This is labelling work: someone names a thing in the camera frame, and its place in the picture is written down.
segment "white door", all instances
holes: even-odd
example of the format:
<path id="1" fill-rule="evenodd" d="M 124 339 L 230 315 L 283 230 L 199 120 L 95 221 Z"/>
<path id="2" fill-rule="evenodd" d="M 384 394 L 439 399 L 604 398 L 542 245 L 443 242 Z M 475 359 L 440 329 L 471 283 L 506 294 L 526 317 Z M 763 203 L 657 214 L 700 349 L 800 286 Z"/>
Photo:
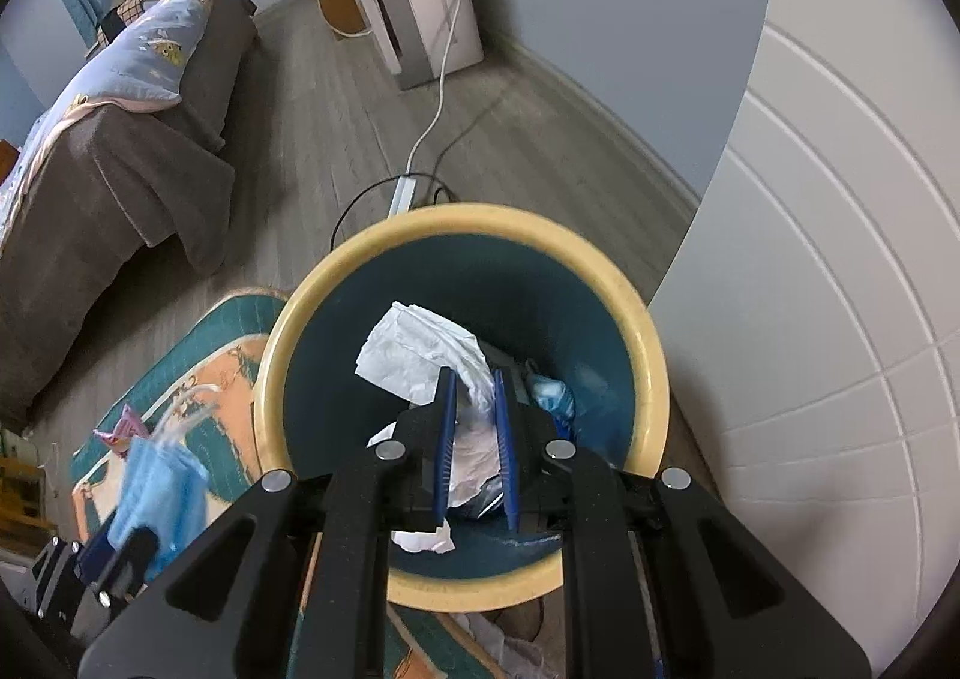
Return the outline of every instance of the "white door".
<path id="1" fill-rule="evenodd" d="M 770 0 L 651 304 L 728 507 L 877 672 L 960 557 L 958 205 L 941 0 Z"/>

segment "brown blanket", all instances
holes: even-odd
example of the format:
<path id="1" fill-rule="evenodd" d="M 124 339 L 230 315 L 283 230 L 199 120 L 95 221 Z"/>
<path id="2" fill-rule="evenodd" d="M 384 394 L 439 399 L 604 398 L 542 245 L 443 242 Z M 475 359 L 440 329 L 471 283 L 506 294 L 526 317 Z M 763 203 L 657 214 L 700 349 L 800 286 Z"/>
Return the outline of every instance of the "brown blanket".
<path id="1" fill-rule="evenodd" d="M 182 102 L 156 115 L 99 107 L 70 127 L 31 183 L 0 254 L 0 422 L 27 409 L 83 317 L 137 249 L 176 235 L 200 273 L 226 247 L 233 168 L 213 152 L 243 52 L 250 0 L 214 0 L 184 70 Z"/>

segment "metal screw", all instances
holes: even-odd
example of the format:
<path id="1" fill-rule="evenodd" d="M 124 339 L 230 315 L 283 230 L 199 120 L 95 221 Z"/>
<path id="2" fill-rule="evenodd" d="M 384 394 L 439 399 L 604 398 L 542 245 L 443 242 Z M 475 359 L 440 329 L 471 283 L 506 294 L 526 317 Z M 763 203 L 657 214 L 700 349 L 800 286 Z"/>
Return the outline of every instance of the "metal screw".
<path id="1" fill-rule="evenodd" d="M 685 490 L 690 486 L 690 474 L 683 468 L 666 468 L 661 473 L 661 481 L 671 490 Z"/>
<path id="2" fill-rule="evenodd" d="M 407 453 L 407 447 L 400 441 L 384 441 L 376 445 L 376 456 L 381 460 L 398 460 Z"/>
<path id="3" fill-rule="evenodd" d="M 558 438 L 546 444 L 546 455 L 552 460 L 568 460 L 577 453 L 577 447 L 569 441 Z"/>
<path id="4" fill-rule="evenodd" d="M 277 470 L 267 473 L 260 483 L 263 484 L 263 489 L 267 492 L 283 492 L 290 486 L 291 481 L 293 481 L 293 476 L 290 476 L 288 471 Z"/>

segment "rug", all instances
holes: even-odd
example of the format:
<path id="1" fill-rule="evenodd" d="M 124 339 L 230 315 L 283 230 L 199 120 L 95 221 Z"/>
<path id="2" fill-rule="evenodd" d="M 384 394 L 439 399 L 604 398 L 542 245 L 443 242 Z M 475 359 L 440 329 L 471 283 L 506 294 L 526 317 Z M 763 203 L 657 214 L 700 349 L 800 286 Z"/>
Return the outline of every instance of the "rug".
<path id="1" fill-rule="evenodd" d="M 271 289 L 231 292 L 97 425 L 99 430 L 112 431 L 128 404 L 152 431 L 182 392 L 197 384 L 217 384 L 219 393 L 200 393 L 193 398 L 217 407 L 184 441 L 210 474 L 208 524 L 262 474 L 253 438 L 253 385 L 270 331 L 285 302 L 285 295 Z M 124 460 L 108 452 L 92 435 L 73 454 L 70 480 L 80 540 L 85 542 L 96 533 L 116 506 L 125 466 Z M 292 661 L 295 658 L 296 639 Z M 387 607 L 384 629 L 384 675 L 395 679 L 505 677 L 493 659 L 447 615 L 392 605 Z"/>

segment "trash can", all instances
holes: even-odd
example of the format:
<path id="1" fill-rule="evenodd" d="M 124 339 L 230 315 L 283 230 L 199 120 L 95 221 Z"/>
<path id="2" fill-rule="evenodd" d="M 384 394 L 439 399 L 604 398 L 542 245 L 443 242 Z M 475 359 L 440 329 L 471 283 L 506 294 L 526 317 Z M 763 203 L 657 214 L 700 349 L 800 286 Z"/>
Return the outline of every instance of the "trash can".
<path id="1" fill-rule="evenodd" d="M 393 301 L 429 308 L 480 340 L 563 379 L 578 443 L 654 476 L 669 390 L 653 322 L 595 247 L 535 214 L 453 204 L 395 216 L 325 257 L 280 314 L 254 399 L 264 471 L 333 471 L 407 406 L 354 374 L 361 345 Z M 560 537 L 506 521 L 451 521 L 456 548 L 391 545 L 388 598 L 429 611 L 488 611 L 563 584 Z"/>

